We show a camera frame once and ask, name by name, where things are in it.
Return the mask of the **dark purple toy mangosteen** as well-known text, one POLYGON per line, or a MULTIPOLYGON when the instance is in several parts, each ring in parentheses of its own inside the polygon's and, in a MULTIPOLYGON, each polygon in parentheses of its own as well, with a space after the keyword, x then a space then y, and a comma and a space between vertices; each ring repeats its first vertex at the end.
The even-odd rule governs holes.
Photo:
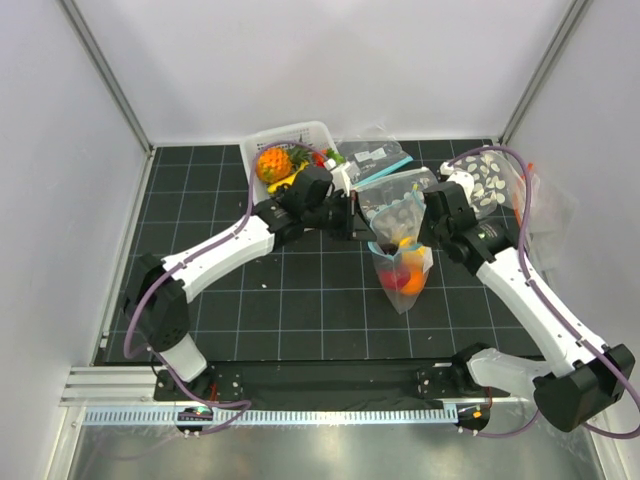
POLYGON ((395 243, 386 243, 380 245, 385 255, 395 255, 398 251, 398 245, 395 243))

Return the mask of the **clear zip bag teal zipper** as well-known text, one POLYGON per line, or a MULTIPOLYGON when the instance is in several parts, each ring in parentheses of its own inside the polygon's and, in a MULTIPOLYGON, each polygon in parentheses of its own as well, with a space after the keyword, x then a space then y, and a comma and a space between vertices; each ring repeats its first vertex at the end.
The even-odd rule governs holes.
MULTIPOLYGON (((433 252, 430 247, 426 247, 417 240, 424 210, 425 206, 422 193, 413 192, 408 198, 384 208, 372 218, 371 227, 377 239, 375 242, 370 242, 368 247, 372 255, 377 278, 378 273, 382 270, 406 269, 409 272, 419 270, 427 276, 427 283, 431 268, 434 265, 433 252), (424 265, 422 267, 413 268, 406 266, 401 262, 398 251, 395 255, 385 255, 380 248, 381 244, 386 243, 395 243, 398 245, 399 241, 405 237, 414 238, 417 243, 426 248, 424 265)), ((418 295, 407 296, 401 292, 386 290, 383 287, 382 289, 398 314, 407 313, 415 305, 419 295, 423 291, 418 295)))

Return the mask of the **red toy apple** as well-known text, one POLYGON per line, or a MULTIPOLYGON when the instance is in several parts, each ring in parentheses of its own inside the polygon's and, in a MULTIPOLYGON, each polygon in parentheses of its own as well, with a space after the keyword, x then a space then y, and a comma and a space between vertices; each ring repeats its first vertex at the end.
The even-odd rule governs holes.
POLYGON ((378 273, 378 279, 384 289, 400 292, 409 283, 411 273, 406 269, 382 270, 378 273))

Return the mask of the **toy orange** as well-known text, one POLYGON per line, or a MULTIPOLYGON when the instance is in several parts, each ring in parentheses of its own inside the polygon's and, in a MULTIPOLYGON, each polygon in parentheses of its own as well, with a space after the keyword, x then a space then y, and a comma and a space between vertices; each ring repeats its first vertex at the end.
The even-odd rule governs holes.
POLYGON ((410 276, 400 292, 403 295, 418 295, 424 288, 427 276, 419 270, 412 270, 410 276))

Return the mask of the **yellow toy bell pepper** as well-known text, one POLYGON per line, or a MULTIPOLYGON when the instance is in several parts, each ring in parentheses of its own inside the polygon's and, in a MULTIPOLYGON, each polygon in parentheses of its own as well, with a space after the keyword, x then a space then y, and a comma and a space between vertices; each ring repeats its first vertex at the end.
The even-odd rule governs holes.
POLYGON ((424 265, 426 248, 412 237, 405 237, 398 243, 401 262, 409 267, 420 268, 424 265))

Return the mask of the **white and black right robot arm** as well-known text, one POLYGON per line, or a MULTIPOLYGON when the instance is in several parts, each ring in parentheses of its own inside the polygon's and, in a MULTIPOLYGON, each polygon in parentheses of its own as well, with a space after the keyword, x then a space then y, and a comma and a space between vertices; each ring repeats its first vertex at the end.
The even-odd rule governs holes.
POLYGON ((492 291, 542 355, 535 361, 474 344, 452 358, 453 389, 472 396, 491 387, 526 398, 563 432, 618 402, 635 366, 629 348, 610 346, 587 328, 515 248, 503 225, 477 219, 462 186, 431 186, 424 204, 419 241, 442 250, 492 291))

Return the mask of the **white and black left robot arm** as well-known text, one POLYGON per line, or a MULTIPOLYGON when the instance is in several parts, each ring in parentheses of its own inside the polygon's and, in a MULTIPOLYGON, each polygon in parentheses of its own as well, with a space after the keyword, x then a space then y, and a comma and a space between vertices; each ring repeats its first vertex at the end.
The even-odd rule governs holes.
POLYGON ((165 367, 161 384, 172 397, 214 400, 212 367, 189 333, 189 305, 207 287, 257 258, 298 240, 308 230, 325 231, 337 241, 369 242, 376 236, 358 203, 358 194, 334 185, 321 167, 301 170, 273 196, 250 203, 245 215, 200 244, 159 259, 139 257, 125 289, 123 313, 129 321, 123 344, 126 357, 135 333, 165 367))

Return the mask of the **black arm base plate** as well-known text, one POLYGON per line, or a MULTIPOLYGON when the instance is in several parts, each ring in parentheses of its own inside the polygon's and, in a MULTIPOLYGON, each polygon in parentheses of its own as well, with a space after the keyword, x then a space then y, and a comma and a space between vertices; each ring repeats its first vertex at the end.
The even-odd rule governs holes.
POLYGON ((248 399, 256 410, 402 409, 506 396, 472 384, 448 358, 215 361, 187 388, 210 401, 248 399))

